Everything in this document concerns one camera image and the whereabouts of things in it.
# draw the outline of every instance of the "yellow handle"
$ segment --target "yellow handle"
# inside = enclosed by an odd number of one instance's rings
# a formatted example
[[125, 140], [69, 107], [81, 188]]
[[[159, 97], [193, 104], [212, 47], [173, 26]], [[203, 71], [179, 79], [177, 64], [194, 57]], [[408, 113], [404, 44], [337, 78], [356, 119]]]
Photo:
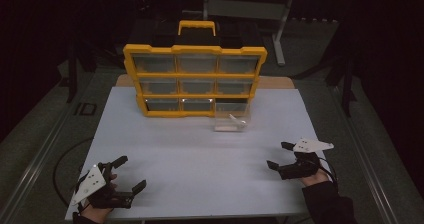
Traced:
[[181, 29], [183, 27], [189, 27], [189, 28], [212, 28], [213, 35], [215, 34], [215, 23], [212, 21], [180, 21], [180, 25], [178, 28], [178, 35], [181, 35]]

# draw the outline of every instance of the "black sleeve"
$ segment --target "black sleeve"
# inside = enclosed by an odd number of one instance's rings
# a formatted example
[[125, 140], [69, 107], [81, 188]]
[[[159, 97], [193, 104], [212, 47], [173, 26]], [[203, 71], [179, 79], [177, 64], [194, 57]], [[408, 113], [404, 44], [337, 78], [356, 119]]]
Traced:
[[350, 198], [340, 197], [332, 182], [322, 182], [302, 189], [306, 206], [316, 224], [357, 223]]
[[93, 222], [92, 220], [80, 215], [74, 215], [73, 224], [99, 224], [99, 223]]

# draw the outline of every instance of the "gray floor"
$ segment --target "gray floor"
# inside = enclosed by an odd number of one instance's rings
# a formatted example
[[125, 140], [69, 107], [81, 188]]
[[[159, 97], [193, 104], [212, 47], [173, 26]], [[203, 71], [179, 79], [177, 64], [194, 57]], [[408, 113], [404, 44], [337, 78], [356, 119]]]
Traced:
[[[316, 65], [336, 27], [337, 24], [290, 21], [282, 41], [287, 61], [285, 67], [275, 64], [270, 36], [264, 36], [269, 53], [262, 75], [288, 76]], [[353, 93], [357, 101], [351, 103], [352, 117], [346, 118], [339, 108], [338, 88], [327, 87], [324, 82], [327, 72], [323, 70], [304, 80], [295, 80], [295, 86], [305, 101], [318, 138], [335, 144], [335, 148], [326, 151], [325, 155], [337, 170], [340, 193], [353, 199], [358, 222], [424, 223], [423, 200], [363, 93], [360, 80], [354, 80]], [[94, 74], [80, 71], [79, 94], [74, 103], [66, 104], [66, 88], [53, 88], [1, 143], [1, 223], [65, 222], [66, 207], [54, 191], [53, 169], [66, 150], [94, 136], [109, 91], [122, 73], [125, 71], [109, 66], [100, 66]], [[78, 103], [96, 104], [95, 114], [75, 113]], [[56, 180], [67, 201], [89, 147], [90, 141], [83, 142], [58, 165]], [[27, 169], [32, 164], [37, 168]], [[291, 217], [287, 223], [306, 217]], [[278, 222], [282, 223], [283, 218], [194, 220], [188, 223]]]

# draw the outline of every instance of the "organizer drawer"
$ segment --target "organizer drawer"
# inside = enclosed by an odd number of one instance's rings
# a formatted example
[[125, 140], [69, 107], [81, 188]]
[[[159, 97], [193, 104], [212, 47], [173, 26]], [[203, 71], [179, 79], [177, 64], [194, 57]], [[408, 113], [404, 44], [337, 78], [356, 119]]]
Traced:
[[148, 98], [145, 99], [148, 111], [178, 111], [177, 98]]
[[219, 58], [220, 73], [254, 73], [259, 56], [226, 56]]
[[181, 99], [183, 111], [211, 111], [213, 99]]
[[217, 79], [218, 94], [249, 94], [252, 87], [252, 79]]
[[144, 94], [176, 94], [176, 78], [140, 78]]
[[215, 131], [239, 132], [250, 123], [250, 109], [248, 99], [215, 100]]
[[217, 57], [211, 54], [181, 54], [178, 58], [178, 70], [186, 73], [213, 73]]
[[131, 54], [138, 72], [175, 72], [174, 55], [170, 54]]
[[181, 78], [179, 79], [180, 92], [185, 94], [211, 94], [214, 91], [215, 79]]

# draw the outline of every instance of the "white tabletop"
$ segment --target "white tabletop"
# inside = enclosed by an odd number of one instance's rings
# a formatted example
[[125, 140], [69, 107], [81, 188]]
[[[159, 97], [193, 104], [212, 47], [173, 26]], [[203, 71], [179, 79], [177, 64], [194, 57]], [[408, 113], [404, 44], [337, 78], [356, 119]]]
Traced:
[[[266, 160], [295, 162], [280, 142], [316, 139], [296, 89], [257, 89], [251, 123], [242, 133], [214, 132], [213, 118], [147, 118], [133, 87], [110, 93], [83, 170], [126, 155], [115, 170], [117, 191], [146, 179], [131, 209], [115, 209], [111, 219], [182, 219], [294, 215], [306, 206], [298, 180], [281, 180]], [[72, 219], [75, 207], [66, 214]]]

